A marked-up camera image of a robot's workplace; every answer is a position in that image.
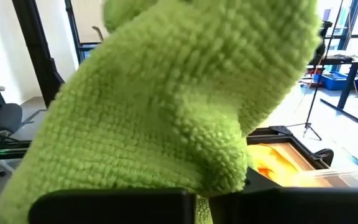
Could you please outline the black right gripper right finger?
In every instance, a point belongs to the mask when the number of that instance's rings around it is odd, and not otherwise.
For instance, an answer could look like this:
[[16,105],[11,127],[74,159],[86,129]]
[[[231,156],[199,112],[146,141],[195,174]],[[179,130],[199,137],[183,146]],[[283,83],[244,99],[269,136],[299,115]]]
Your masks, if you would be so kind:
[[240,192],[209,200],[214,223],[358,224],[358,167],[298,174],[282,187],[253,169]]

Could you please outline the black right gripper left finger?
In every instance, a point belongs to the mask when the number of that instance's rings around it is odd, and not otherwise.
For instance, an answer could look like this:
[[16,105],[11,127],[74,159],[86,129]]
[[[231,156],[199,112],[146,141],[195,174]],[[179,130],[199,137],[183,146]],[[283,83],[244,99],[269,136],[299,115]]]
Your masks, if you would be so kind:
[[182,189],[59,190],[38,198],[30,224],[194,224],[195,195]]

